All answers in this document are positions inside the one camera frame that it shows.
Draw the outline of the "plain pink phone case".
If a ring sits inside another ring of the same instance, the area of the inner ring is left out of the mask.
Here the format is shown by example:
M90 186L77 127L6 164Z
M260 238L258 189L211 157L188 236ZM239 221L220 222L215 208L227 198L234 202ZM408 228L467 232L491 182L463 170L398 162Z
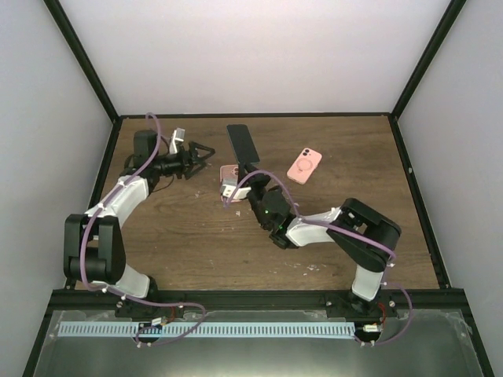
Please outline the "plain pink phone case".
M229 199L238 184L238 165L223 165L219 170L220 199L224 203Z

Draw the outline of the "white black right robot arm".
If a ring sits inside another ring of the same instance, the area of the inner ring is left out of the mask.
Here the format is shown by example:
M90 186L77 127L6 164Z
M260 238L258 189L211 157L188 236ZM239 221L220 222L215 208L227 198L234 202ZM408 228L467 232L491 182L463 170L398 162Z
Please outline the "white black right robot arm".
M356 264L351 311L365 317L377 307L384 274L396 259L395 248L402 235L398 224L355 198L324 213L303 216L282 182L250 163L238 165L238 183L231 196L241 191L246 192L260 227L279 248L337 244Z

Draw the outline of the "black screen smartphone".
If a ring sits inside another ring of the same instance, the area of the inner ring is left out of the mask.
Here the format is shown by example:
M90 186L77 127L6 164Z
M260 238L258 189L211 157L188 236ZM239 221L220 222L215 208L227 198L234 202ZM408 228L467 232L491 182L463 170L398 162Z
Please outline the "black screen smartphone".
M248 126L245 124L229 124L226 126L226 130L237 162L258 164L260 162L259 154Z

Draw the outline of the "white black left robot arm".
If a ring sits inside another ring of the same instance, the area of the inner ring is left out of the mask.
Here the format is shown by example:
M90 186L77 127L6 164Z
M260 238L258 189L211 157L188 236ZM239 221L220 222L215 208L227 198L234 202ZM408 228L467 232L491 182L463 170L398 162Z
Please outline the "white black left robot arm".
M188 180L207 166L215 150L195 141L184 146L184 137L181 128L170 138L154 130L136 132L134 151L112 190L85 213L69 215L64 223L65 276L134 298L132 305L143 317L154 316L161 299L155 280L127 264L122 227L161 178Z

